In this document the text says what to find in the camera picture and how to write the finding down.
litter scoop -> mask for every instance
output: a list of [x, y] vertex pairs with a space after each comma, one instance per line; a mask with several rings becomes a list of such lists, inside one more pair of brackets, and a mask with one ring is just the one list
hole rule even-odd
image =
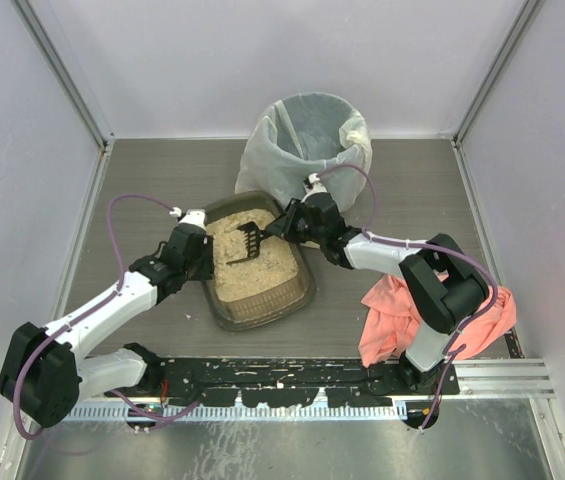
[[244, 232], [244, 244], [246, 245], [246, 257], [239, 260], [227, 262], [227, 265], [235, 263], [247, 262], [260, 256], [260, 243], [271, 236], [267, 231], [260, 230], [255, 222], [247, 222], [237, 227], [238, 230]]

brown plastic tray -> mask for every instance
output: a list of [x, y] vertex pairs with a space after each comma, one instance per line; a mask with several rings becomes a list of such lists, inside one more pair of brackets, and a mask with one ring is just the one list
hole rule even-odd
[[[262, 209], [275, 217], [282, 208], [266, 192], [253, 191], [239, 193], [208, 205], [207, 224], [245, 210]], [[202, 282], [209, 304], [215, 313], [217, 323], [233, 332], [257, 327], [295, 312], [308, 304], [315, 296], [315, 281], [309, 266], [297, 245], [290, 244], [291, 252], [298, 264], [298, 273], [291, 280], [265, 292], [233, 302], [223, 302], [218, 298], [213, 280]]]

aluminum frame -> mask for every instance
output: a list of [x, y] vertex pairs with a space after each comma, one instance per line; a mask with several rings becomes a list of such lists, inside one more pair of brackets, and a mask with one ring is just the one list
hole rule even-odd
[[[55, 316], [63, 313], [68, 297], [68, 292], [77, 267], [79, 253], [86, 235], [86, 231], [93, 214], [106, 167], [113, 146], [112, 134], [103, 132], [98, 126], [94, 115], [76, 83], [68, 72], [58, 50], [49, 38], [44, 26], [30, 5], [28, 0], [11, 0], [20, 13], [27, 29], [38, 43], [42, 55], [46, 58], [50, 68], [58, 78], [62, 88], [75, 106], [78, 114], [90, 131], [94, 141], [102, 148], [98, 166], [94, 172], [89, 194], [83, 208], [83, 214], [71, 246], [70, 259], [67, 262], [58, 293]], [[457, 134], [453, 137], [453, 146], [458, 158], [458, 166], [462, 175], [471, 210], [478, 230], [478, 236], [483, 246], [489, 269], [497, 276], [497, 261], [489, 243], [487, 228], [480, 215], [479, 199], [473, 188], [466, 157], [462, 149], [462, 142], [466, 138], [475, 118], [479, 114], [493, 86], [501, 76], [508, 60], [514, 53], [515, 47], [520, 42], [524, 32], [532, 23], [544, 0], [526, 0], [518, 17], [509, 30], [507, 37], [500, 48], [496, 58], [476, 93], [469, 110], [467, 111]], [[511, 359], [511, 360], [477, 360], [456, 362], [458, 381], [462, 393], [452, 398], [529, 398], [533, 414], [540, 431], [541, 440], [549, 460], [551, 471], [555, 478], [565, 478], [565, 446], [563, 436], [556, 421], [555, 394], [550, 385], [546, 368], [541, 360]], [[406, 397], [408, 400], [417, 400], [419, 397]], [[110, 404], [115, 400], [101, 399], [96, 402]], [[15, 478], [19, 463], [22, 458], [26, 441], [22, 439], [14, 425], [11, 425], [7, 441], [0, 456], [0, 480]]]

black mounting plate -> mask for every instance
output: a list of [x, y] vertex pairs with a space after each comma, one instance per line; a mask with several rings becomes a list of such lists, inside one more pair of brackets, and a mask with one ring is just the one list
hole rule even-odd
[[[260, 403], [271, 408], [313, 403], [320, 388], [332, 408], [392, 405], [391, 395], [432, 395], [436, 385], [413, 391], [404, 384], [398, 363], [384, 362], [366, 368], [356, 359], [271, 358], [162, 358], [169, 404], [230, 407], [238, 392], [247, 407]], [[120, 389], [129, 397], [146, 397], [146, 391]], [[459, 393], [451, 366], [442, 393]], [[149, 396], [160, 396], [157, 388]]]

white wall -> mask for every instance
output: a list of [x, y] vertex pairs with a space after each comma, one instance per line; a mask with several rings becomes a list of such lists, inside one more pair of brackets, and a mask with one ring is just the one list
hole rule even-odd
[[523, 3], [32, 0], [118, 138], [245, 136], [316, 90], [374, 136], [453, 134]]
[[524, 344], [565, 414], [565, 0], [545, 2], [465, 151]]
[[[0, 0], [0, 367], [49, 320], [97, 147], [10, 2]], [[10, 405], [0, 397], [0, 447]]]

